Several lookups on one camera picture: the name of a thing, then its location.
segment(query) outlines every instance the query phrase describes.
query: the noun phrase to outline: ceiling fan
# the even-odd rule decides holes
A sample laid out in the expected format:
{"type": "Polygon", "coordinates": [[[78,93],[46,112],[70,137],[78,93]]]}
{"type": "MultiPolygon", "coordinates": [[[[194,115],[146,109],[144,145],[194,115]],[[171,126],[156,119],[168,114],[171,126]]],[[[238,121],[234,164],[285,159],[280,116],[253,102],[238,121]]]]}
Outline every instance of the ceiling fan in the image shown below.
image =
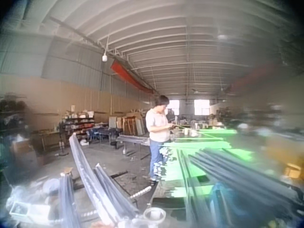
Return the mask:
{"type": "Polygon", "coordinates": [[[191,89],[193,91],[194,94],[207,94],[208,92],[202,92],[202,91],[198,91],[197,89],[191,89]]]}

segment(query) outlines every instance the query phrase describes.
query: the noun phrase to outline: wall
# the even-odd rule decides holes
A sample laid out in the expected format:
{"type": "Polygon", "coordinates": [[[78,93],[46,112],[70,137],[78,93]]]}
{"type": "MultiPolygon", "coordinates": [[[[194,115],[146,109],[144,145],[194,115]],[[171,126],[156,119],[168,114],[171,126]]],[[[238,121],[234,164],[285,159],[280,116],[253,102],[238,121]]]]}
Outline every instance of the wall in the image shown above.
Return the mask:
{"type": "Polygon", "coordinates": [[[111,76],[113,60],[103,64],[102,54],[95,47],[57,37],[2,35],[1,94],[26,97],[34,129],[53,128],[71,105],[76,111],[105,112],[96,114],[97,121],[107,121],[115,112],[149,108],[149,96],[111,76]]]}
{"type": "Polygon", "coordinates": [[[227,97],[226,102],[218,103],[210,108],[215,114],[220,107],[229,106],[234,115],[242,112],[244,108],[263,110],[268,103],[282,106],[284,127],[304,128],[304,75],[288,80],[273,80],[259,86],[250,93],[239,97],[227,97]]]}

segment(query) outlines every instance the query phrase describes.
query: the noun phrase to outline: shelving unit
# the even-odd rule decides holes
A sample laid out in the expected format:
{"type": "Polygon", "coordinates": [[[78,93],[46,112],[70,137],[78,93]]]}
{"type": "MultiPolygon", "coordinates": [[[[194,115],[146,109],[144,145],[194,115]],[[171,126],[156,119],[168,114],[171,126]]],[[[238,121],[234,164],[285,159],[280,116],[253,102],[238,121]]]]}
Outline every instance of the shelving unit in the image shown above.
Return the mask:
{"type": "Polygon", "coordinates": [[[64,132],[67,133],[68,137],[71,136],[75,132],[76,132],[76,135],[79,135],[79,136],[86,135],[86,132],[82,132],[82,131],[92,129],[95,125],[94,117],[68,118],[68,119],[65,119],[65,120],[66,120],[66,122],[64,123],[64,132]],[[72,125],[80,126],[80,127],[70,128],[70,126],[72,126],[72,125]]]}

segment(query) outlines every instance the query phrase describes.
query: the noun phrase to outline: ceiling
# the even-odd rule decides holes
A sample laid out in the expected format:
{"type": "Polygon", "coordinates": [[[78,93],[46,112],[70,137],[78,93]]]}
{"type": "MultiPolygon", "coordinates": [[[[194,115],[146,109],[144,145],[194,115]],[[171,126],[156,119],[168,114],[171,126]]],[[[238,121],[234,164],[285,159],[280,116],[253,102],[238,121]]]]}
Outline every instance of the ceiling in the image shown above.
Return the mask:
{"type": "Polygon", "coordinates": [[[11,18],[12,29],[84,42],[69,25],[174,97],[215,97],[253,69],[282,62],[282,43],[299,30],[274,0],[21,0],[11,18]]]}

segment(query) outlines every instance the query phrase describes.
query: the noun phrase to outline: sneaker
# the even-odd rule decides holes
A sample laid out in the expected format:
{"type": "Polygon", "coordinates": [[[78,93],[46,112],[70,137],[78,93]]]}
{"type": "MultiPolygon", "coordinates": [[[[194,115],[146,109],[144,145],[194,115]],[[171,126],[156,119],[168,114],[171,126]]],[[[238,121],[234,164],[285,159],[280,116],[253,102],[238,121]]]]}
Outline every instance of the sneaker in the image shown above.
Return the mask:
{"type": "Polygon", "coordinates": [[[157,181],[156,181],[156,180],[150,179],[150,185],[151,185],[151,186],[155,186],[155,185],[156,185],[156,183],[157,183],[157,181]]]}

